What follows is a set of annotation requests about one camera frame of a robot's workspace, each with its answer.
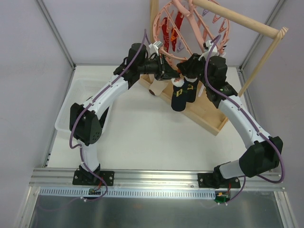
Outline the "santa pattern sock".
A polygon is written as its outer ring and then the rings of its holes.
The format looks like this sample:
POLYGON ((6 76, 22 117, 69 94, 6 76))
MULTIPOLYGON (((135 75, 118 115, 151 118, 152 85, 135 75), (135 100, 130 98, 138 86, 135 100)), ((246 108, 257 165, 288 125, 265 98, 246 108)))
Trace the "santa pattern sock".
POLYGON ((197 87, 198 87, 198 78, 188 78, 188 77, 184 77, 184 81, 187 85, 187 102, 188 103, 193 103, 196 100, 196 96, 197 96, 197 87))

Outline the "navy green striped sock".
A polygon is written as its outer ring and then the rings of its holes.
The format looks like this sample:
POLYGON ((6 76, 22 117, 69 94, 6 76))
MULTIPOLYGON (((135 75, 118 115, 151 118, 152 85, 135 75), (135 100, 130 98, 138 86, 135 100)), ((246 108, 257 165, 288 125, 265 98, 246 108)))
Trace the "navy green striped sock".
POLYGON ((176 112, 182 112, 186 108, 186 84, 182 78, 171 79, 173 92, 171 97, 171 107, 176 112))

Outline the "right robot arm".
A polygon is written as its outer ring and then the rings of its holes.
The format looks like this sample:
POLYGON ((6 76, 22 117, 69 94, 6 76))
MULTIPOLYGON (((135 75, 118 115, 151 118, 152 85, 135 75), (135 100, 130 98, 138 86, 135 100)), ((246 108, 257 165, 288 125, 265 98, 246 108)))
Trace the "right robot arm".
POLYGON ((240 135, 246 151, 235 161, 214 168, 212 175, 204 179, 204 184, 212 188, 223 188, 236 177, 261 177, 261 174, 281 167, 281 183, 285 176, 282 163, 283 141, 272 137, 244 109, 236 90, 227 82, 228 67, 223 57, 209 59, 193 54, 188 60, 177 64, 186 79, 197 79, 205 86, 207 98, 232 123, 240 135))

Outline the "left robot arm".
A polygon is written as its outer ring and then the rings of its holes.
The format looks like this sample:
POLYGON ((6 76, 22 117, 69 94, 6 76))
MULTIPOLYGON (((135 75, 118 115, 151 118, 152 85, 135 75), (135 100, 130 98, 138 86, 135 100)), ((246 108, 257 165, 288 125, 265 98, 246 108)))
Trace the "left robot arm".
POLYGON ((70 148, 78 147, 81 157, 81 163, 74 173, 74 185, 113 185, 113 181, 108 179, 113 173, 100 170, 96 143, 105 131, 113 102, 130 89, 141 75, 153 75, 157 81, 179 77, 179 73, 160 52, 161 47, 160 41, 147 47, 143 43, 132 44, 128 56, 115 69, 110 81, 84 103, 71 106, 69 140, 76 140, 77 144, 71 144, 70 148))

